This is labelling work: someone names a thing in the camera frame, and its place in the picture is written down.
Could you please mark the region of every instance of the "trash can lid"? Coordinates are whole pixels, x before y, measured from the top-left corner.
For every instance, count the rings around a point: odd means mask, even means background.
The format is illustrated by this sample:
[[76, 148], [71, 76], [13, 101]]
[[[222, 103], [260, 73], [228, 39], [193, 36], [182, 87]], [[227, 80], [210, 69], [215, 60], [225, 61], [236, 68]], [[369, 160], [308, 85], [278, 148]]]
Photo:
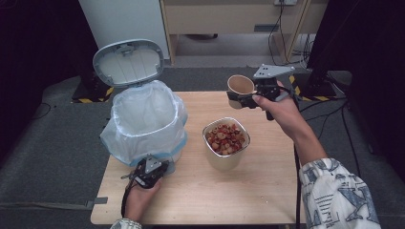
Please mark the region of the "trash can lid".
[[98, 77], [111, 87], [137, 87], [163, 72], [164, 59], [156, 43], [134, 39], [101, 48], [93, 58], [93, 66]]

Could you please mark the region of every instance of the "paper cup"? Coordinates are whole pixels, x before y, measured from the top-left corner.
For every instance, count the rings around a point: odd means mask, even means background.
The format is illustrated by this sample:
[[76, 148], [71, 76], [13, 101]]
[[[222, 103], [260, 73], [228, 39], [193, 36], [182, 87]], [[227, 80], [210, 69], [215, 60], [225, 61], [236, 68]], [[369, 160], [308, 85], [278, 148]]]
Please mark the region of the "paper cup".
[[[254, 91], [253, 82], [246, 76], [234, 74], [227, 80], [228, 89], [236, 94], [252, 94]], [[228, 100], [229, 106], [234, 109], [242, 109], [241, 103], [234, 100]]]

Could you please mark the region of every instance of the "cabinet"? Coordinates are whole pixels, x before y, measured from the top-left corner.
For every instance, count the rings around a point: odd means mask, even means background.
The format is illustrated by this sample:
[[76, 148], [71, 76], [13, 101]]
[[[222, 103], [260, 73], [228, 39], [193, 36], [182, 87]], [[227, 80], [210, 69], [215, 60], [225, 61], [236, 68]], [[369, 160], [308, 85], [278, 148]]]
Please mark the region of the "cabinet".
[[[268, 0], [160, 0], [160, 4], [172, 63], [179, 34], [262, 32], [255, 27], [276, 25], [281, 12], [280, 6]], [[284, 7], [285, 41], [280, 31], [274, 37], [285, 61], [300, 33], [316, 33], [327, 4], [328, 0], [298, 0], [297, 5]]]

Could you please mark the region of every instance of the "gray floor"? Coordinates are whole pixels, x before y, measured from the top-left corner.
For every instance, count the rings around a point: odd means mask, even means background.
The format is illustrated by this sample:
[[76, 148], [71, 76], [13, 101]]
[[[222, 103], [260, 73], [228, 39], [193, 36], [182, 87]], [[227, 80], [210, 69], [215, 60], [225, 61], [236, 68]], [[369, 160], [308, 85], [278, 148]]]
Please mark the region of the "gray floor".
[[[160, 79], [173, 91], [226, 90], [225, 82], [232, 74], [252, 76], [261, 64], [273, 64], [266, 38], [266, 35], [249, 37], [241, 34], [201, 40], [182, 36], [176, 64], [167, 65]], [[280, 56], [274, 47], [272, 49], [277, 62]], [[288, 84], [286, 78], [280, 80]], [[8, 164], [0, 171], [0, 203], [52, 202], [83, 206], [96, 197], [108, 159], [98, 135], [107, 123], [111, 103], [71, 103], [78, 83], [79, 78], [74, 77], [44, 92], [43, 101], [50, 106], [38, 108], [36, 116], [44, 116], [27, 127]], [[303, 116], [328, 114], [343, 102], [322, 103], [304, 111]], [[300, 108], [313, 103], [301, 102]], [[383, 228], [402, 228], [405, 225], [405, 185], [384, 156], [369, 153], [367, 139], [355, 115], [347, 109], [344, 112], [362, 178], [370, 186], [381, 225]], [[315, 118], [309, 125], [317, 135], [322, 133], [320, 140], [328, 154], [356, 173], [340, 113], [332, 114], [328, 119]], [[1, 209], [0, 228], [109, 228], [108, 225], [93, 225], [90, 215], [90, 210]]]

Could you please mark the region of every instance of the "finger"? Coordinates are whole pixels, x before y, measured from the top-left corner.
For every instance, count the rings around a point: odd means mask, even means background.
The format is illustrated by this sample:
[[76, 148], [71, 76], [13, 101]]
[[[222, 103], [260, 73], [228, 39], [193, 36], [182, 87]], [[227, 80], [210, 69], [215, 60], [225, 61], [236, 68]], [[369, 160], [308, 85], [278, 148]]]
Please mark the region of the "finger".
[[160, 179], [158, 179], [158, 181], [156, 182], [154, 188], [156, 187], [157, 189], [159, 189], [162, 182], [163, 182], [163, 177], [161, 177]]
[[265, 109], [265, 110], [271, 110], [272, 106], [273, 106], [273, 102], [266, 99], [263, 96], [254, 94], [252, 96], [253, 100], [257, 103], [257, 105], [259, 105], [261, 108]]
[[281, 87], [284, 87], [283, 83], [282, 83], [281, 81], [279, 81], [279, 80], [277, 80], [277, 84], [278, 84], [279, 86], [281, 86]]

